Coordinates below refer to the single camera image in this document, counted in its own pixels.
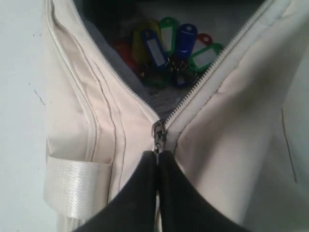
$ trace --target yellow key tag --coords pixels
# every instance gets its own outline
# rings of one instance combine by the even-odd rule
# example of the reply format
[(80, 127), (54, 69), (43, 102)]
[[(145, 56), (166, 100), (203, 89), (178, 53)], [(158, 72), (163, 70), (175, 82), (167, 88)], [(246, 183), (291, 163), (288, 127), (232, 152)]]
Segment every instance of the yellow key tag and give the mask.
[(132, 56), (134, 60), (139, 64), (144, 64), (150, 61), (150, 57), (140, 36), (141, 32), (145, 29), (153, 30), (157, 34), (160, 42), (162, 42), (160, 28), (157, 21), (149, 19), (145, 23), (142, 23), (139, 26), (137, 26), (133, 30)]

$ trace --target white wall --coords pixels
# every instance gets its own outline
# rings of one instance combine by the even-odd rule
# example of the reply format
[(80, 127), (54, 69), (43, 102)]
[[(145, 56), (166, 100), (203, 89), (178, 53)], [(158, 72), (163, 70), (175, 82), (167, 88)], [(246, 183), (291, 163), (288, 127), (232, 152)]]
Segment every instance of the white wall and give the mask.
[(55, 214), (42, 199), (41, 9), (42, 0), (0, 1), (0, 232), (56, 230)]

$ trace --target key tag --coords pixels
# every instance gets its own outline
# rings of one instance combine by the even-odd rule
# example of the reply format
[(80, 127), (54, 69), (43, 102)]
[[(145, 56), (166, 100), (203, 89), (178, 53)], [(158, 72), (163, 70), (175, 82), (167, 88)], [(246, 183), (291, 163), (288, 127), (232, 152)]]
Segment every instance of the key tag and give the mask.
[(214, 43), (195, 52), (189, 58), (190, 71), (194, 73), (206, 70), (222, 50), (223, 46), (221, 44)]
[(135, 73), (140, 73), (140, 67), (137, 62), (132, 57), (132, 51), (129, 42), (126, 40), (119, 40), (112, 43), (113, 48), (120, 55), (122, 60), (127, 64), (127, 66)]
[(195, 41), (192, 54), (195, 52), (205, 48), (206, 46), (209, 46), (212, 44), (212, 38), (210, 35), (201, 33), (197, 35), (197, 40)]
[(140, 36), (156, 69), (159, 71), (166, 70), (168, 58), (156, 32), (151, 29), (145, 29), (141, 32)]
[(179, 27), (176, 35), (176, 47), (174, 57), (187, 60), (197, 39), (197, 28), (192, 24), (183, 24)]
[(177, 25), (177, 21), (171, 17), (165, 17), (159, 22), (162, 45), (168, 57), (175, 51)]
[(157, 37), (161, 41), (161, 33), (159, 24), (157, 21), (149, 19), (146, 22), (137, 26), (132, 33), (132, 56), (134, 60), (139, 64), (145, 64), (150, 61), (148, 52), (143, 44), (143, 41), (140, 37), (140, 33), (145, 29), (151, 29), (155, 31)]

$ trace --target green key tag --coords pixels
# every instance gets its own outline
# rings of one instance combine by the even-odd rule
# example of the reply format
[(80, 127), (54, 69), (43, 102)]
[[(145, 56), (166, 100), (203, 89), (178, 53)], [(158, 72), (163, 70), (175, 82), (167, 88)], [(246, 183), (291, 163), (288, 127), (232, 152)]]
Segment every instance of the green key tag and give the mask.
[(171, 17), (165, 17), (159, 22), (163, 48), (170, 57), (175, 51), (177, 21)]
[(193, 53), (189, 58), (189, 69), (191, 72), (202, 72), (206, 70), (217, 58), (223, 46), (219, 43), (212, 43), (209, 46)]

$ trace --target bag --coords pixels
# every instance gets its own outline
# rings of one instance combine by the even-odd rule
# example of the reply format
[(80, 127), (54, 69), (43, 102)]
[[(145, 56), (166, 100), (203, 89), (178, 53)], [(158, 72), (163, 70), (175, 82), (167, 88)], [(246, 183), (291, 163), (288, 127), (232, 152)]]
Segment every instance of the bag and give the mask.
[[(145, 15), (192, 23), (225, 45), (192, 88), (150, 95), (110, 45)], [(295, 112), (282, 111), (308, 45), (308, 1), (46, 0), (43, 18), (44, 198), (59, 231), (104, 208), (157, 145), (234, 223), (309, 229), (308, 152), (290, 146), (299, 138)], [(160, 119), (165, 141), (152, 129)]]

